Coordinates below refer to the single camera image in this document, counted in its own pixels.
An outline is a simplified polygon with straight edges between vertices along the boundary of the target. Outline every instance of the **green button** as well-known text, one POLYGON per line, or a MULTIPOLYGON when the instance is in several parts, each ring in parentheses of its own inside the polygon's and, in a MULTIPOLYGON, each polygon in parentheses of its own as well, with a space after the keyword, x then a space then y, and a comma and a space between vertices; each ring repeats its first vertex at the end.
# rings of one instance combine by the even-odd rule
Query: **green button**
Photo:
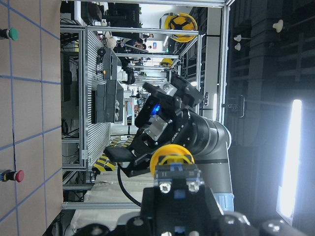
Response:
POLYGON ((18 31, 16 30, 16 28, 11 28, 11 29, 9 30, 9 37, 10 37, 12 40, 14 40, 14 41, 18 40, 19 34, 18 34, 18 31))

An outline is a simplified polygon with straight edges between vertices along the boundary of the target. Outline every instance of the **blue light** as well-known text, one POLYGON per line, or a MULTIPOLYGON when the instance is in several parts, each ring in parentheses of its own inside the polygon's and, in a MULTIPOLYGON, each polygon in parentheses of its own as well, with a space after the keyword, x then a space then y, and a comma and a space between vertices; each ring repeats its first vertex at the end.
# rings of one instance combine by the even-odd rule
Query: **blue light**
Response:
POLYGON ((153 107, 152 111, 151 111, 151 115, 152 115, 152 116, 156 115, 156 114, 158 113, 159 109, 160 109, 159 104, 156 104, 156 105, 153 107))

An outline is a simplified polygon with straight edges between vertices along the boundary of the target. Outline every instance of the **hard hat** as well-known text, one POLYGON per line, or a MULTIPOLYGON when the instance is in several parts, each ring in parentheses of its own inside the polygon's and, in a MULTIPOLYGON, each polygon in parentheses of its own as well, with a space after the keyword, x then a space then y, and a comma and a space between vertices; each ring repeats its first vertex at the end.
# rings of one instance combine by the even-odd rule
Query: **hard hat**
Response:
MULTIPOLYGON (((197 30, 197 22, 195 19, 186 13, 169 13, 164 22, 165 29, 173 30, 197 30)), ((186 43, 191 41, 195 35, 176 34, 171 38, 177 42, 186 43)))
POLYGON ((173 64, 173 60, 171 58, 164 58, 160 63, 161 66, 170 67, 173 64))

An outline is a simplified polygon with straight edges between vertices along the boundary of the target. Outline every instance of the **red button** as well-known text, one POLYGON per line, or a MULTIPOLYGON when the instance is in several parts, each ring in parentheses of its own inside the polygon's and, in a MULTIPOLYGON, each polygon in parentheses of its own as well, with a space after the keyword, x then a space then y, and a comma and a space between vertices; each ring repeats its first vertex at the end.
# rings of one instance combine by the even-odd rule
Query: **red button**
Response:
POLYGON ((18 171, 15 175, 15 180, 19 183, 24 179, 24 171, 18 171))

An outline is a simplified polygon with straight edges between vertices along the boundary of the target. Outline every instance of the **red knob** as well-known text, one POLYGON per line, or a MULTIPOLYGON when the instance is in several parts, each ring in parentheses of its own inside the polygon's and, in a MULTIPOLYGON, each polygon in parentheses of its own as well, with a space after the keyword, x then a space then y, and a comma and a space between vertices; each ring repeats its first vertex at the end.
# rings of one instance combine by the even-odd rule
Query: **red knob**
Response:
POLYGON ((14 179, 19 183, 24 179, 24 171, 20 170, 15 174, 14 179))

